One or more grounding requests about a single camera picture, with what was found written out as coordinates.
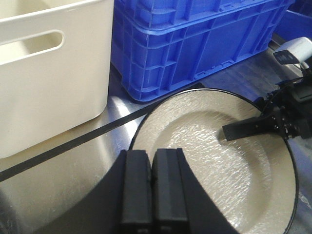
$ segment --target blue plastic crate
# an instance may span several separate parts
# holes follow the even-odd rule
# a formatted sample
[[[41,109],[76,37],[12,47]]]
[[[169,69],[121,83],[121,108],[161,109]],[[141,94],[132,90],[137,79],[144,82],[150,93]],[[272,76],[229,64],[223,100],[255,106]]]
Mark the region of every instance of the blue plastic crate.
[[[265,2],[268,0],[115,0],[115,7],[145,29],[163,30]]]
[[[312,38],[312,17],[287,11],[277,26],[275,33],[285,40],[300,37]]]
[[[312,17],[312,0],[297,0],[288,10]]]
[[[291,3],[267,0],[163,30],[115,7],[111,61],[128,93],[150,101],[266,50]]]

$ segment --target stainless steel table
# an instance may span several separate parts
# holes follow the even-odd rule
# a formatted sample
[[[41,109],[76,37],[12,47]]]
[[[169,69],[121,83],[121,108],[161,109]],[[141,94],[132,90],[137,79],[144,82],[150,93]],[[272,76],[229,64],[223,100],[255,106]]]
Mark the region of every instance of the stainless steel table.
[[[225,89],[250,100],[276,89],[275,83],[300,76],[293,65],[280,66],[272,50],[258,54],[200,80],[205,87]],[[113,201],[105,200],[114,179],[105,176],[121,149],[128,149],[143,117],[128,115],[150,103],[134,102],[111,68],[108,103],[97,118],[0,159],[0,234],[104,234],[113,228]],[[44,152],[102,126],[126,124],[60,155]],[[312,233],[312,140],[290,140],[299,172],[299,202],[290,234]]]

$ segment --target textured plate surface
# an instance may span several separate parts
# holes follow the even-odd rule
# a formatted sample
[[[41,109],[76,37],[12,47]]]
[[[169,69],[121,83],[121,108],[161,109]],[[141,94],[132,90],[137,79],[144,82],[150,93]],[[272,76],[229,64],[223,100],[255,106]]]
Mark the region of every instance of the textured plate surface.
[[[259,115],[226,92],[184,92],[145,118],[133,149],[146,150],[152,161],[157,148],[183,148],[200,184],[240,233],[282,234],[296,199],[286,143],[269,134],[227,142],[222,131],[222,125]]]

